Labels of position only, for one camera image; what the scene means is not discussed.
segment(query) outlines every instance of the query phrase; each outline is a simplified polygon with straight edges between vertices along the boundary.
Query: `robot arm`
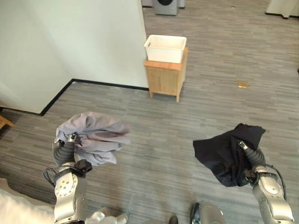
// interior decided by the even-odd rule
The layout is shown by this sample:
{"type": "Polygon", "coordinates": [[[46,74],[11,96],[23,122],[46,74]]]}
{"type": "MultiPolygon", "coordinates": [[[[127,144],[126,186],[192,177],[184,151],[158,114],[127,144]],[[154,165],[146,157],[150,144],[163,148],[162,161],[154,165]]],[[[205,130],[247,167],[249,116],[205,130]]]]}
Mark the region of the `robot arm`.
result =
{"type": "MultiPolygon", "coordinates": [[[[252,191],[259,203],[263,222],[265,224],[294,224],[292,210],[286,201],[285,189],[283,190],[277,183],[277,176],[268,172],[266,167],[269,165],[265,164],[262,151],[252,150],[243,141],[239,141],[239,145],[245,151],[252,166],[252,170],[245,171],[245,173],[253,186],[252,191]]],[[[195,203],[190,213],[190,224],[211,223],[226,223],[221,210],[206,201],[195,203]]]]}
{"type": "Polygon", "coordinates": [[[72,134],[66,144],[59,139],[53,142],[53,153],[58,165],[54,177],[57,202],[54,208],[55,224],[84,224],[86,219],[85,174],[92,170],[91,163],[80,160],[75,163],[72,134]]]}
{"type": "MultiPolygon", "coordinates": [[[[254,172],[258,174],[267,173],[267,169],[264,166],[257,166],[254,172]]],[[[265,224],[294,223],[292,210],[284,199],[281,186],[273,176],[259,176],[259,180],[252,191],[258,201],[265,224]]]]}
{"type": "Polygon", "coordinates": [[[265,164],[262,151],[252,150],[243,141],[239,141],[239,145],[252,166],[247,178],[253,186],[252,191],[259,203],[264,223],[293,224],[294,218],[286,201],[285,190],[277,183],[277,176],[268,172],[266,167],[269,165],[265,164]]]}

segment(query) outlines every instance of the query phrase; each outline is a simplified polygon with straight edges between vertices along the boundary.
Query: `black cloth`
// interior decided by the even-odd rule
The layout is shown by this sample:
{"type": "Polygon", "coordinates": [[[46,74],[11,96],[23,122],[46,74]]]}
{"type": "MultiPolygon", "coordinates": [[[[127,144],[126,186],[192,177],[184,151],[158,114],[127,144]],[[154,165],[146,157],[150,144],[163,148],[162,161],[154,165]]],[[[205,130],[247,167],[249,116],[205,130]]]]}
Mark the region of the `black cloth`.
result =
{"type": "Polygon", "coordinates": [[[238,140],[243,140],[248,147],[257,150],[264,133],[265,130],[260,126],[238,124],[234,130],[211,139],[193,141],[195,157],[224,186],[244,186],[249,183],[245,179],[244,170],[250,170],[251,167],[238,140]]]}

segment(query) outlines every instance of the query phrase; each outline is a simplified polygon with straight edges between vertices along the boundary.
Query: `shoe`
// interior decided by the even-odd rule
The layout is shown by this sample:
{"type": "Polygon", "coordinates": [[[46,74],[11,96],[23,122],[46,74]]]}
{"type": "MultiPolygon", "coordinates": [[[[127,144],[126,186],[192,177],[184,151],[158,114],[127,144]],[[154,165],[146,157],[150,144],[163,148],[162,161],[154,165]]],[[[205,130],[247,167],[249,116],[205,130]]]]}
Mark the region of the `shoe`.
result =
{"type": "Polygon", "coordinates": [[[176,216],[172,216],[170,219],[169,219],[169,223],[168,224],[178,224],[178,217],[176,216]]]}

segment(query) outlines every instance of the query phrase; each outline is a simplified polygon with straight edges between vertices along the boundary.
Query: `gray cloth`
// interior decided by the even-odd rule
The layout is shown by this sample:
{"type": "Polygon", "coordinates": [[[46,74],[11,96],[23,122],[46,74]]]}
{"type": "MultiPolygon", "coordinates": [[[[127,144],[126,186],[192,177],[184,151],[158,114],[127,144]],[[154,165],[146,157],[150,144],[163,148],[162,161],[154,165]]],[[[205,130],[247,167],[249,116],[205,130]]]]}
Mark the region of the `gray cloth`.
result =
{"type": "Polygon", "coordinates": [[[116,163],[115,151],[130,143],[125,134],[130,132],[127,123],[110,115],[85,112],[73,116],[60,125],[56,137],[66,142],[69,135],[77,134],[75,154],[98,166],[105,162],[116,163]]]}

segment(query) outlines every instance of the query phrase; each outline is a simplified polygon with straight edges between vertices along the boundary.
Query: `black cable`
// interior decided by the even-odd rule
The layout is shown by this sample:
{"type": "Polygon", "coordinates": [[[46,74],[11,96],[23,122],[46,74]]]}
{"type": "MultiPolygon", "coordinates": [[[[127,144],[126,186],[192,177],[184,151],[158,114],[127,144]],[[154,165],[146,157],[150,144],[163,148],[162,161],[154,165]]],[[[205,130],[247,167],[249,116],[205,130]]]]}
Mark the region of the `black cable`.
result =
{"type": "Polygon", "coordinates": [[[49,176],[49,171],[51,171],[52,173],[55,173],[57,174],[57,172],[55,171],[55,169],[53,168],[46,168],[44,171],[43,171],[43,176],[44,178],[53,186],[55,187],[55,183],[51,180],[50,176],[49,176]]]}
{"type": "Polygon", "coordinates": [[[279,175],[279,177],[281,179],[282,188],[284,190],[284,199],[286,200],[287,197],[286,197],[285,182],[284,182],[284,179],[282,178],[282,175],[281,175],[280,171],[278,169],[276,169],[273,165],[269,165],[269,164],[265,164],[265,163],[260,163],[260,164],[254,165],[253,168],[252,168],[252,170],[254,170],[255,167],[258,167],[258,166],[270,167],[271,169],[275,170],[278,173],[278,175],[279,175]]]}

